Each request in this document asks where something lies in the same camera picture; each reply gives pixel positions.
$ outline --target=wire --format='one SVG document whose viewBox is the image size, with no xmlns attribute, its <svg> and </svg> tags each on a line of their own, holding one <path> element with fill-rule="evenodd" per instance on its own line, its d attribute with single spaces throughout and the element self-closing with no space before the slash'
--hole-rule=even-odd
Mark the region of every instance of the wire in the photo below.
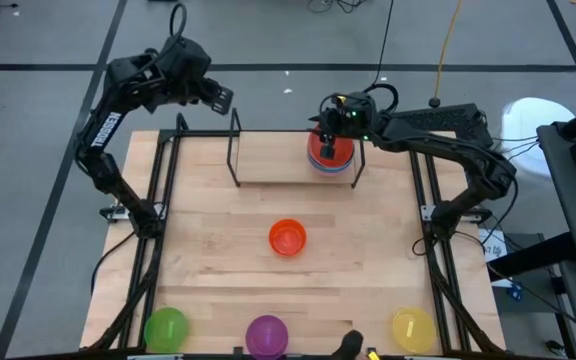
<svg viewBox="0 0 576 360">
<path fill-rule="evenodd" d="M 526 140 L 532 140 L 532 139 L 536 139 L 538 138 L 538 136 L 531 136 L 529 138 L 523 138 L 523 139 L 501 139 L 501 138 L 491 138 L 493 140 L 497 140 L 497 141 L 526 141 Z"/>
<path fill-rule="evenodd" d="M 576 324 L 576 318 L 570 314 L 568 314 L 567 312 L 563 311 L 561 308 L 557 307 L 556 305 L 553 305 L 550 303 L 550 301 L 544 299 L 541 295 L 538 295 L 535 291 L 531 290 L 530 288 L 525 287 L 523 284 L 518 284 L 517 282 L 511 280 L 510 278 L 508 278 L 507 276 L 500 274 L 499 271 L 497 271 L 496 269 L 494 269 L 492 266 L 490 266 L 490 263 L 487 263 L 486 266 L 488 267 L 488 269 L 490 269 L 490 271 L 492 271 L 493 273 L 495 273 L 497 276 L 499 276 L 500 278 L 506 279 L 508 281 L 510 281 L 511 283 L 519 286 L 520 288 L 522 288 L 523 290 L 526 290 L 528 293 L 530 293 L 532 296 L 536 297 L 537 299 L 539 299 L 539 301 L 543 302 L 544 304 L 546 304 L 549 308 L 555 310 L 557 313 L 561 314 L 562 316 L 564 316 L 565 318 L 567 318 L 568 320 L 574 322 Z"/>
<path fill-rule="evenodd" d="M 117 243 L 117 245 L 113 246 L 108 252 L 106 252 L 99 261 L 97 261 L 97 265 L 95 265 L 95 269 L 92 271 L 92 277 L 90 278 L 90 295 L 92 295 L 93 291 L 95 290 L 95 281 L 97 280 L 97 271 L 99 271 L 99 267 L 101 264 L 106 260 L 106 258 L 112 254 L 113 252 L 117 251 L 120 247 L 122 247 L 125 243 L 130 240 L 135 235 L 135 232 L 131 232 L 126 236 L 123 240 Z"/>
<path fill-rule="evenodd" d="M 177 15 L 177 11 L 179 9 L 184 9 L 184 14 L 181 17 L 181 24 L 179 25 L 179 28 L 177 30 L 178 36 L 181 36 L 181 33 L 184 31 L 184 29 L 186 28 L 186 21 L 188 20 L 188 16 L 187 16 L 187 11 L 186 11 L 186 7 L 184 6 L 184 4 L 178 2 L 175 4 L 175 6 L 172 8 L 172 13 L 170 13 L 170 20 L 168 22 L 168 32 L 170 33 L 170 36 L 173 36 L 175 33 L 173 32 L 174 29 L 174 25 L 175 25 L 175 16 Z"/>
<path fill-rule="evenodd" d="M 466 234 L 465 232 L 461 232 L 461 231 L 455 231 L 455 234 L 459 234 L 459 235 L 463 235 L 465 236 L 468 240 L 474 240 L 474 242 L 477 243 L 477 245 L 481 246 L 481 249 L 485 251 L 485 248 L 483 246 L 483 244 L 481 243 L 481 240 L 477 239 L 476 237 L 470 235 L 470 234 Z M 412 253 L 417 255 L 417 256 L 425 256 L 426 254 L 428 254 L 428 249 L 426 249 L 426 252 L 424 253 L 418 253 L 415 248 L 417 247 L 417 244 L 419 244 L 424 238 L 421 237 L 420 239 L 415 240 L 415 242 L 412 244 Z M 437 245 L 437 243 L 439 242 L 439 239 L 437 238 L 433 238 L 430 241 L 430 246 L 434 247 L 435 245 Z"/>
<path fill-rule="evenodd" d="M 446 39 L 444 40 L 444 44 L 441 46 L 441 55 L 439 56 L 439 66 L 437 67 L 437 81 L 435 82 L 435 98 L 439 97 L 439 85 L 441 84 L 441 68 L 444 66 L 444 56 L 446 55 L 446 48 L 448 47 L 448 42 L 450 41 L 450 35 L 455 30 L 455 22 L 457 20 L 457 15 L 459 14 L 459 10 L 461 10 L 461 4 L 463 0 L 459 0 L 457 2 L 457 8 L 455 12 L 452 14 L 452 20 L 450 20 L 450 27 L 448 28 L 448 33 L 446 33 Z"/>
<path fill-rule="evenodd" d="M 343 12 L 345 12 L 346 14 L 350 14 L 353 11 L 355 11 L 355 9 L 359 7 L 359 5 L 363 4 L 367 0 L 359 0 L 356 3 L 354 0 L 352 3 L 349 3 L 349 2 L 344 1 L 344 0 L 310 0 L 310 1 L 308 1 L 308 10 L 310 10 L 311 12 L 313 12 L 315 14 L 324 13 L 324 12 L 326 12 L 332 8 L 333 1 L 337 2 L 337 5 L 339 5 L 339 7 L 341 8 L 341 10 Z M 321 3 L 321 5 L 322 5 L 321 9 L 313 8 L 312 5 L 316 2 Z"/>
<path fill-rule="evenodd" d="M 159 220 L 161 220 L 162 216 L 165 213 L 165 206 L 164 203 L 161 201 L 157 201 L 155 202 L 153 205 L 157 205 L 160 204 L 161 205 L 161 210 L 159 211 L 158 214 L 158 218 Z M 90 295 L 92 295 L 93 290 L 95 290 L 95 279 L 97 278 L 97 271 L 99 270 L 99 267 L 101 266 L 101 263 L 104 262 L 104 260 L 106 260 L 106 258 L 108 257 L 108 255 L 112 254 L 113 252 L 115 252 L 117 249 L 119 249 L 123 244 L 125 244 L 128 240 L 130 240 L 130 238 L 135 235 L 135 231 L 133 230 L 133 232 L 131 232 L 130 234 L 128 234 L 128 236 L 126 236 L 123 240 L 121 240 L 119 243 L 117 243 L 117 245 L 113 246 L 110 250 L 108 250 L 107 253 L 105 253 L 101 259 L 99 259 L 99 261 L 97 262 L 97 265 L 95 265 L 95 269 L 92 272 L 92 277 L 90 279 Z"/>
<path fill-rule="evenodd" d="M 517 201 L 517 196 L 519 195 L 519 183 L 517 183 L 517 179 L 515 179 L 514 177 L 512 178 L 512 183 L 515 185 L 515 193 L 512 195 L 512 200 L 510 200 L 510 205 L 508 205 L 508 208 L 501 215 L 501 217 L 499 219 L 497 219 L 497 223 L 495 224 L 495 226 L 492 227 L 492 229 L 490 229 L 490 232 L 488 232 L 488 235 L 486 236 L 484 241 L 481 242 L 481 245 L 486 245 L 486 242 L 488 242 L 488 240 L 490 239 L 490 237 L 492 236 L 494 231 L 498 227 L 501 226 L 501 222 L 504 221 L 506 216 L 508 216 L 508 214 L 510 214 L 510 211 L 512 210 L 513 206 L 515 206 L 515 202 Z"/>
<path fill-rule="evenodd" d="M 349 2 L 344 1 L 344 0 L 337 0 L 337 5 L 339 5 L 339 7 L 341 8 L 341 10 L 343 12 L 345 12 L 346 14 L 350 14 L 353 11 L 355 11 L 355 8 L 359 7 L 359 5 L 363 4 L 364 2 L 366 2 L 366 0 L 359 0 L 357 3 L 355 3 L 354 0 L 352 3 L 349 3 Z M 344 5 L 350 6 L 350 10 L 346 10 Z"/>
<path fill-rule="evenodd" d="M 526 150 L 524 150 L 524 151 L 521 151 L 521 152 L 519 152 L 519 153 L 517 153 L 517 154 L 515 154 L 515 155 L 513 155 L 513 156 L 511 156 L 511 157 L 509 157 L 509 158 L 508 158 L 508 161 L 516 158 L 516 157 L 519 156 L 519 155 L 522 155 L 522 154 L 524 154 L 524 153 L 527 153 L 528 151 L 530 151 L 530 149 L 534 148 L 534 147 L 537 146 L 537 145 L 539 145 L 539 143 L 534 143 L 534 144 L 530 145 L 530 147 L 529 147 L 528 149 L 526 149 Z"/>
<path fill-rule="evenodd" d="M 388 10 L 388 20 L 386 21 L 386 31 L 384 32 L 384 41 L 381 44 L 381 55 L 379 55 L 379 65 L 377 65 L 377 75 L 375 76 L 375 80 L 372 82 L 372 85 L 377 83 L 379 80 L 379 73 L 381 72 L 381 63 L 384 59 L 384 51 L 386 50 L 386 40 L 388 39 L 388 29 L 390 29 L 390 18 L 392 17 L 392 7 L 395 1 L 390 0 L 390 10 Z"/>
<path fill-rule="evenodd" d="M 504 151 L 500 152 L 500 154 L 507 154 L 507 153 L 509 153 L 509 152 L 511 152 L 511 151 L 520 149 L 520 148 L 522 148 L 522 147 L 524 147 L 524 146 L 530 146 L 530 145 L 533 145 L 533 144 L 536 144 L 536 143 L 539 143 L 539 141 L 532 141 L 532 142 L 528 142 L 528 143 L 525 143 L 525 144 L 521 144 L 521 145 L 519 145 L 519 146 L 515 146 L 515 147 L 513 147 L 513 148 L 510 148 L 510 149 L 508 149 L 508 150 L 504 150 Z"/>
<path fill-rule="evenodd" d="M 179 9 L 183 9 L 182 18 L 181 18 L 181 25 L 179 25 L 179 28 L 177 29 L 177 33 L 173 34 L 172 28 L 173 28 L 173 24 L 175 22 L 175 15 L 177 14 L 177 11 Z M 181 2 L 177 2 L 172 9 L 172 13 L 170 14 L 170 21 L 168 23 L 168 30 L 170 32 L 170 36 L 175 36 L 175 41 L 172 41 L 166 49 L 162 50 L 161 54 L 159 54 L 159 56 L 157 56 L 154 59 L 147 62 L 144 66 L 139 68 L 139 70 L 137 70 L 134 74 L 130 75 L 126 79 L 115 83 L 114 86 L 118 87 L 119 85 L 130 82 L 131 80 L 133 80 L 137 76 L 143 74 L 151 66 L 158 63 L 161 59 L 163 59 L 165 57 L 165 55 L 168 55 L 168 53 L 175 47 L 175 44 L 181 39 L 181 34 L 184 32 L 184 29 L 186 28 L 187 19 L 188 19 L 188 10 L 186 9 L 186 5 L 184 5 Z"/>
</svg>

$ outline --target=wooden tabletop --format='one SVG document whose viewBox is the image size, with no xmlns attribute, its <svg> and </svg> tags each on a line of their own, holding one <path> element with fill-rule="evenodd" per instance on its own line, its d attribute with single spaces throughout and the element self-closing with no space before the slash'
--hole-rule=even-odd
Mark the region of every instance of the wooden tabletop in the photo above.
<svg viewBox="0 0 576 360">
<path fill-rule="evenodd" d="M 124 177 L 144 197 L 157 136 L 156 131 L 133 133 L 124 166 Z M 172 306 L 190 320 L 180 352 L 231 353 L 234 346 L 245 346 L 253 319 L 272 314 L 288 327 L 289 353 L 330 354 L 346 332 L 356 329 L 365 337 L 364 347 L 406 354 L 392 337 L 393 315 L 403 307 L 421 307 L 435 316 L 426 259 L 411 252 L 421 229 L 409 155 L 366 146 L 366 169 L 355 189 L 317 184 L 237 188 L 225 165 L 226 150 L 227 138 L 181 140 L 155 300 L 155 309 Z M 167 151 L 159 189 L 170 146 Z M 425 161 L 420 162 L 425 175 Z M 442 196 L 453 198 L 466 187 L 461 167 L 440 159 L 435 163 Z M 280 258 L 268 244 L 270 227 L 282 218 L 297 219 L 306 228 L 308 242 L 296 258 Z M 131 230 L 128 222 L 111 225 L 104 251 Z M 459 230 L 478 236 L 474 225 L 462 224 Z M 129 242 L 102 265 L 82 346 L 94 342 L 124 304 L 136 243 Z M 455 235 L 452 248 L 464 305 L 504 347 L 479 245 Z M 452 347 L 459 348 L 447 302 L 446 309 Z M 137 311 L 133 324 L 140 316 Z M 437 344 L 430 354 L 439 352 Z"/>
</svg>

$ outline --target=black stand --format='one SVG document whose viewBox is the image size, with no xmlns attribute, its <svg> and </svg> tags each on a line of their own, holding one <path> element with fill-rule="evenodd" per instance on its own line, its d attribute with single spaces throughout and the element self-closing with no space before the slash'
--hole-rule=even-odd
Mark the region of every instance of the black stand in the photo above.
<svg viewBox="0 0 576 360">
<path fill-rule="evenodd" d="M 566 260 L 576 260 L 575 242 L 569 232 L 500 257 L 488 264 L 499 273 L 511 277 Z M 502 279 L 493 271 L 488 270 L 488 273 L 491 281 Z"/>
<path fill-rule="evenodd" d="M 236 111 L 233 110 L 233 116 L 236 116 Z M 163 162 L 163 154 L 165 147 L 172 143 L 172 150 L 170 159 L 168 161 L 168 171 L 166 173 L 166 179 L 164 181 L 164 190 L 163 190 L 163 206 L 164 209 L 170 208 L 170 199 L 172 198 L 172 188 L 175 179 L 175 170 L 177 168 L 177 159 L 179 156 L 179 148 L 181 144 L 182 138 L 185 137 L 226 137 L 229 136 L 231 141 L 232 137 L 238 137 L 239 133 L 232 134 L 232 132 L 225 131 L 225 130 L 190 130 L 188 128 L 188 124 L 186 123 L 183 116 L 180 114 L 177 115 L 177 126 L 175 130 L 161 130 L 159 132 L 159 139 L 157 140 L 157 149 L 155 150 L 155 159 L 153 164 L 152 173 L 150 175 L 150 184 L 148 187 L 148 199 L 154 202 L 155 195 L 157 194 L 157 185 L 159 184 L 159 177 L 162 168 Z M 163 223 L 163 231 L 162 236 L 154 239 L 154 249 L 153 254 L 159 253 L 163 251 L 163 242 L 165 238 L 165 231 L 166 231 L 166 222 L 167 216 L 162 219 Z M 135 253 L 135 260 L 133 263 L 132 275 L 130 279 L 130 287 L 128 289 L 128 296 L 130 298 L 135 292 L 137 291 L 137 287 L 141 280 L 142 269 L 144 265 L 144 260 L 146 256 L 146 248 L 149 239 L 139 239 L 137 244 L 137 251 Z M 161 256 L 157 259 L 153 258 L 151 261 L 156 261 L 156 264 L 153 266 L 157 269 L 154 274 L 154 281 L 152 281 L 152 285 L 148 288 L 146 292 L 145 301 L 143 305 L 143 315 L 142 321 L 139 327 L 139 347 L 145 347 L 145 340 L 144 340 L 144 329 L 146 326 L 146 321 L 150 318 L 152 314 L 152 310 L 154 307 L 154 298 L 155 298 L 155 290 L 157 288 L 157 277 L 158 277 L 158 270 L 159 270 L 159 261 L 161 260 Z M 132 312 L 130 316 L 125 321 L 125 325 L 119 335 L 119 348 L 126 348 L 128 346 L 128 339 L 130 337 L 130 330 L 132 325 Z"/>
<path fill-rule="evenodd" d="M 228 170 L 230 170 L 232 180 L 235 182 L 235 185 L 237 185 L 237 187 L 241 186 L 241 183 L 239 182 L 239 179 L 237 179 L 237 171 L 232 167 L 232 163 L 230 160 L 232 157 L 232 139 L 233 137 L 238 137 L 241 134 L 241 131 L 242 130 L 241 130 L 241 122 L 239 122 L 239 114 L 237 113 L 237 109 L 233 108 L 232 116 L 230 118 L 230 131 L 228 132 L 228 153 L 226 154 L 227 157 L 226 164 L 228 165 Z M 262 131 L 263 130 L 251 130 L 251 132 L 262 132 Z M 355 174 L 355 180 L 353 180 L 352 184 L 350 184 L 350 187 L 352 187 L 353 189 L 355 188 L 355 186 L 357 186 L 357 182 L 359 181 L 359 178 L 361 177 L 361 174 L 364 171 L 364 167 L 366 167 L 366 155 L 364 153 L 363 140 L 359 140 L 359 158 L 361 161 L 361 165 L 359 166 L 359 170 Z"/>
</svg>

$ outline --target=floor tile line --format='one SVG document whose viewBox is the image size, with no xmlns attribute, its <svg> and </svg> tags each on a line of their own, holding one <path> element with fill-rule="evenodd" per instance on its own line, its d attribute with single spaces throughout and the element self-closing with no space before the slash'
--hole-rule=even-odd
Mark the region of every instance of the floor tile line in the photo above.
<svg viewBox="0 0 576 360">
<path fill-rule="evenodd" d="M 568 25 L 566 25 L 566 21 L 564 20 L 564 17 L 561 14 L 561 10 L 559 9 L 557 2 L 555 0 L 546 0 L 546 2 L 548 3 L 550 12 L 552 13 L 552 16 L 555 18 L 555 22 L 557 23 L 557 27 L 559 28 L 559 32 L 561 33 L 561 36 L 564 38 L 564 42 L 566 43 L 568 51 L 570 52 L 570 55 L 572 56 L 572 59 L 576 65 L 575 39 L 573 39 L 570 29 L 568 28 Z"/>
<path fill-rule="evenodd" d="M 64 153 L 61 165 L 59 166 L 57 177 L 53 184 L 52 190 L 50 191 L 50 196 L 42 214 L 37 233 L 35 234 L 28 258 L 22 270 L 19 282 L 17 283 L 17 288 L 15 289 L 10 307 L 8 308 L 8 312 L 4 319 L 4 323 L 0 331 L 0 359 L 4 359 L 8 353 L 10 342 L 12 341 L 15 328 L 17 327 L 21 312 L 28 297 L 28 292 L 30 291 L 33 278 L 39 265 L 41 254 L 46 244 L 46 239 L 48 238 L 50 227 L 55 217 L 57 207 L 59 206 L 59 201 L 66 185 L 66 180 L 68 179 L 68 173 L 70 172 L 70 168 L 72 166 L 74 158 L 74 147 L 72 146 L 73 140 L 83 127 L 90 113 L 90 108 L 92 106 L 95 93 L 101 81 L 103 71 L 106 67 L 108 55 L 110 54 L 110 48 L 112 47 L 115 36 L 117 35 L 117 29 L 119 28 L 119 23 L 121 22 L 121 18 L 126 8 L 126 2 L 127 0 L 119 0 L 117 3 L 117 8 L 115 9 L 115 14 L 110 23 L 108 33 L 106 34 L 106 39 L 104 40 L 101 53 L 99 54 L 95 71 L 93 73 L 92 79 L 90 80 L 90 84 L 88 85 L 88 90 L 86 91 L 86 95 L 79 110 L 79 115 L 73 126 L 70 141 L 68 142 L 68 147 Z"/>
</svg>

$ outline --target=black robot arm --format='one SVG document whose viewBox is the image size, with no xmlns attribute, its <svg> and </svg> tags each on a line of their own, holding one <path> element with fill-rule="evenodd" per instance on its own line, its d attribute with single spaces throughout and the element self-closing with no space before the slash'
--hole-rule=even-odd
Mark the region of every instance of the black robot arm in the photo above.
<svg viewBox="0 0 576 360">
<path fill-rule="evenodd" d="M 320 115 L 311 119 L 319 122 L 314 131 L 325 143 L 322 157 L 334 156 L 334 139 L 341 136 L 369 140 L 384 151 L 414 151 L 463 166 L 468 175 L 468 188 L 456 198 L 436 204 L 431 214 L 431 229 L 437 238 L 452 237 L 468 210 L 483 200 L 505 196 L 514 180 L 516 170 L 503 156 L 473 142 L 414 129 L 393 117 L 394 106 L 378 111 L 366 92 L 333 94 L 324 102 L 327 99 L 332 99 L 335 106 L 320 109 Z"/>
<path fill-rule="evenodd" d="M 161 235 L 161 221 L 152 202 L 140 199 L 121 176 L 111 154 L 104 149 L 126 114 L 141 106 L 153 113 L 163 104 L 197 104 L 227 114 L 232 91 L 205 78 L 211 59 L 201 46 L 181 36 L 168 38 L 161 54 L 144 54 L 113 60 L 106 70 L 104 92 L 79 134 L 75 161 L 95 187 L 114 195 L 128 211 L 140 238 Z"/>
</svg>

